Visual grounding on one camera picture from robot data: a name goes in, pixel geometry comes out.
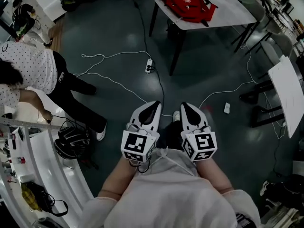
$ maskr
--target white power strip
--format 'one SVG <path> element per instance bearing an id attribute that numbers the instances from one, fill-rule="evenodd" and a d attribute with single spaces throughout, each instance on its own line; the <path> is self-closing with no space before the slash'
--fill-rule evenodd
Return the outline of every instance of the white power strip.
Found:
<path id="1" fill-rule="evenodd" d="M 152 62 L 153 62 L 152 59 L 148 59 L 146 66 L 146 74 L 151 73 Z"/>

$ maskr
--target red backpack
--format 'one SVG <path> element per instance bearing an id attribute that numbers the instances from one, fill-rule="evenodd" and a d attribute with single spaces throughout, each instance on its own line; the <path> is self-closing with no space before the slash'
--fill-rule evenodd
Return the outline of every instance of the red backpack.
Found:
<path id="1" fill-rule="evenodd" d="M 209 0 L 162 0 L 178 17 L 185 21 L 203 23 L 209 27 L 207 21 L 212 19 L 216 5 Z"/>

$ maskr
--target hand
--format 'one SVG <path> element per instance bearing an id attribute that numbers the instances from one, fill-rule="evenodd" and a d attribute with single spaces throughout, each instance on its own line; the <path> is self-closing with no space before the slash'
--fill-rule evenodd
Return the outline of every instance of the hand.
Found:
<path id="1" fill-rule="evenodd" d="M 46 120 L 46 122 L 50 123 L 53 120 L 52 113 L 49 112 L 48 110 L 44 110 L 40 112 L 42 117 Z"/>

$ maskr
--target person in black shirt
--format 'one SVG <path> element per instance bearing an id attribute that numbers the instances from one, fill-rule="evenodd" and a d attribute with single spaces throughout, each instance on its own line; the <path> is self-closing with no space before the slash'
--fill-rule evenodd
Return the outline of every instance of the person in black shirt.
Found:
<path id="1" fill-rule="evenodd" d="M 27 36 L 44 44 L 46 47 L 52 45 L 52 40 L 48 37 L 47 33 L 42 30 L 41 24 L 29 14 L 35 13 L 33 6 L 26 3 L 22 4 L 22 0 L 14 0 L 13 8 L 15 9 L 13 21 L 19 23 L 19 27 L 26 25 Z"/>

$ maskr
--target floor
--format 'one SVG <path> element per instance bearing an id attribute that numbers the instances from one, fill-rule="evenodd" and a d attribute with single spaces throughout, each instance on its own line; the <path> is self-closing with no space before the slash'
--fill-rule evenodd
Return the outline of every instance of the floor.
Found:
<path id="1" fill-rule="evenodd" d="M 147 32 L 154 2 L 136 1 L 142 11 Z M 251 81 L 246 68 L 249 55 L 244 56 L 247 49 L 233 53 L 236 45 L 231 46 L 230 43 L 238 33 L 232 27 L 188 33 L 174 75 L 169 76 L 175 44 L 167 39 L 166 28 L 166 16 L 159 11 L 153 36 L 150 38 L 146 33 L 148 50 L 156 62 L 165 91 L 164 114 L 172 114 L 183 101 L 199 106 L 213 92 L 234 90 L 241 83 Z M 244 30 L 242 26 L 237 26 L 236 29 Z M 247 43 L 248 46 L 253 45 L 261 36 L 263 34 L 254 33 Z M 60 52 L 71 73 L 82 73 L 102 59 L 82 58 L 82 54 L 101 53 L 110 56 L 119 52 L 136 52 L 144 50 L 143 39 L 141 19 L 132 0 L 97 0 L 82 4 L 76 11 L 66 14 Z M 162 100 L 157 75 L 145 74 L 147 59 L 144 53 L 119 55 L 106 59 L 91 72 L 98 72 L 122 83 L 146 101 Z M 248 63 L 256 80 L 270 67 L 270 62 L 262 51 L 253 53 Z M 123 130 L 132 112 L 143 102 L 108 79 L 91 75 L 83 75 L 81 78 L 95 85 L 98 91 L 95 96 L 75 94 L 75 97 L 108 120 L 105 139 L 93 144 L 93 159 L 99 165 L 99 170 L 83 168 L 92 193 L 97 195 L 121 157 Z M 274 151 L 278 144 L 273 126 L 269 124 L 250 128 L 249 119 L 253 106 L 238 98 L 253 85 L 245 84 L 236 92 L 213 95 L 201 109 L 216 133 L 218 151 L 214 159 L 230 178 L 234 188 L 247 191 L 259 205 L 259 190 L 264 180 L 281 179 L 272 172 Z M 268 97 L 272 105 L 278 104 L 272 92 L 268 93 Z M 230 114 L 223 113 L 225 102 L 230 103 Z M 260 97 L 260 104 L 265 106 L 264 97 Z M 161 118 L 161 133 L 170 122 L 170 117 Z M 275 124 L 275 128 L 279 134 L 280 127 Z M 286 133 L 281 139 L 276 170 L 284 175 L 291 173 L 299 132 L 298 129 L 291 139 L 288 139 Z"/>

